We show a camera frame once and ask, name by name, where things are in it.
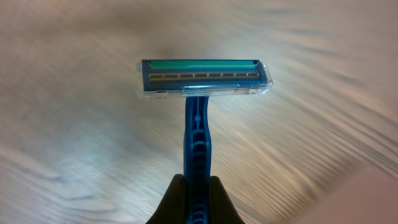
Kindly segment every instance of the blurred background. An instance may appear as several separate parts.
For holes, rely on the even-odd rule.
[[[395,0],[1,0],[0,223],[145,223],[183,172],[185,100],[140,100],[140,59],[268,63],[213,97],[212,175],[283,223],[354,161],[398,172]]]

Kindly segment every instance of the razor head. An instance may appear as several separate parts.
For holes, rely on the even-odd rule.
[[[142,60],[143,98],[245,95],[272,86],[259,60]]]

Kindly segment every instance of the blue handle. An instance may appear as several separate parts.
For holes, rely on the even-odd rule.
[[[207,96],[188,97],[185,102],[184,176],[186,224],[207,224],[211,139],[207,123]]]

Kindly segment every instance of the wood grain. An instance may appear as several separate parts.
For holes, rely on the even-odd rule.
[[[144,223],[182,173],[184,100],[141,58],[258,58],[268,95],[209,104],[212,174],[284,222],[359,159],[398,174],[398,30],[382,1],[0,1],[0,223]]]

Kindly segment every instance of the green lubricating strip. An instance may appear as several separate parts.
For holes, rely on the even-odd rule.
[[[153,60],[152,69],[255,68],[250,60]]]

